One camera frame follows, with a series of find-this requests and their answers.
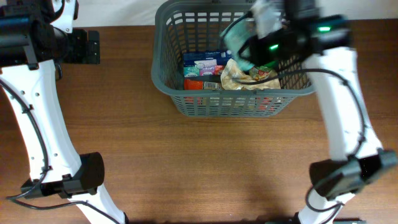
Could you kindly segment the green lidded glass jar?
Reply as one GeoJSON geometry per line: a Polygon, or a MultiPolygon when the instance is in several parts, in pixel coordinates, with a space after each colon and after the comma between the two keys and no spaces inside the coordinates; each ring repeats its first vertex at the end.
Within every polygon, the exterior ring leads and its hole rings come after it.
{"type": "Polygon", "coordinates": [[[275,71],[279,67],[278,61],[274,61],[262,66],[252,67],[249,71],[249,76],[255,81],[265,80],[277,75],[275,71]]]}

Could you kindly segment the blue tissue box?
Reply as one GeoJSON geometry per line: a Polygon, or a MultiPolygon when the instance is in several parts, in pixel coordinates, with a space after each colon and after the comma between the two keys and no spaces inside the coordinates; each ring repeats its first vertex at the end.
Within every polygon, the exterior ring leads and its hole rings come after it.
{"type": "Polygon", "coordinates": [[[183,75],[201,77],[221,75],[226,64],[233,58],[231,51],[207,51],[183,54],[183,75]]]}

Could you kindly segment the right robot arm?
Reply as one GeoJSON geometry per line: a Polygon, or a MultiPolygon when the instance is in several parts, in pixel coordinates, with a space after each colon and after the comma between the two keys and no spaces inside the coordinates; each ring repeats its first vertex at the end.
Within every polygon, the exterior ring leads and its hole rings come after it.
{"type": "Polygon", "coordinates": [[[248,40],[249,61],[265,65],[296,56],[318,96],[330,157],[314,162],[305,207],[293,223],[332,223],[356,194],[397,166],[371,126],[358,80],[357,53],[349,22],[323,16],[314,1],[285,1],[283,25],[270,1],[256,1],[256,34],[248,40]]]}

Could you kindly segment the beige food pouch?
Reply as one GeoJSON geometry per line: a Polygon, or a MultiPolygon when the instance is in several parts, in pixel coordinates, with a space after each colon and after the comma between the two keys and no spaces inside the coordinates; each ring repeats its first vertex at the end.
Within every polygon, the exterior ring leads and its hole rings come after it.
{"type": "Polygon", "coordinates": [[[220,79],[221,87],[224,90],[281,89],[277,75],[265,80],[255,81],[249,74],[244,73],[233,59],[230,59],[226,64],[220,79]]]}

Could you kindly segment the orange pasta package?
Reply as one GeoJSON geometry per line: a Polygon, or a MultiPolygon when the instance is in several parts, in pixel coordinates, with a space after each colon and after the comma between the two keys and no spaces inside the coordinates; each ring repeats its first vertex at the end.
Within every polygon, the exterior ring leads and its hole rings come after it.
{"type": "Polygon", "coordinates": [[[257,91],[226,91],[219,83],[184,81],[188,95],[174,98],[177,109],[187,116],[272,116],[290,102],[286,97],[261,96],[257,91]]]}

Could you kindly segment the grey plastic laundry basket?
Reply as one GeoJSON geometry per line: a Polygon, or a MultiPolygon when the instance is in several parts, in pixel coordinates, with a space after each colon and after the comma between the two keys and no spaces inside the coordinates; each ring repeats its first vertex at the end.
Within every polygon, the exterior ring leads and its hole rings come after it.
{"type": "Polygon", "coordinates": [[[305,73],[280,79],[279,89],[185,90],[183,55],[222,50],[219,35],[253,1],[166,1],[155,15],[152,82],[186,116],[270,117],[315,91],[305,73]]]}

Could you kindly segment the mint green snack packet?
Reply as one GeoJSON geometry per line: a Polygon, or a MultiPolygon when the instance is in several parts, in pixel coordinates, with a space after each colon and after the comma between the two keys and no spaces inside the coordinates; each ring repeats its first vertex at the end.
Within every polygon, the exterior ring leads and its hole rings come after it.
{"type": "Polygon", "coordinates": [[[238,52],[246,41],[254,35],[256,35],[256,30],[252,28],[252,22],[247,22],[245,19],[229,25],[221,33],[223,43],[226,48],[232,52],[233,59],[238,64],[238,67],[244,72],[252,69],[254,64],[242,59],[238,52]]]}

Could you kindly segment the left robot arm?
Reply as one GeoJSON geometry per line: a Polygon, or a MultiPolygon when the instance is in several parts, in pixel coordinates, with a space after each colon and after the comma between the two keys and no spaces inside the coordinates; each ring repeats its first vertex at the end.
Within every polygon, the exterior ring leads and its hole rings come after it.
{"type": "Polygon", "coordinates": [[[75,29],[79,3],[6,1],[1,6],[1,89],[27,149],[30,177],[9,201],[58,195],[91,223],[127,223],[104,186],[101,154],[76,152],[57,96],[62,63],[100,62],[99,34],[75,29]]]}

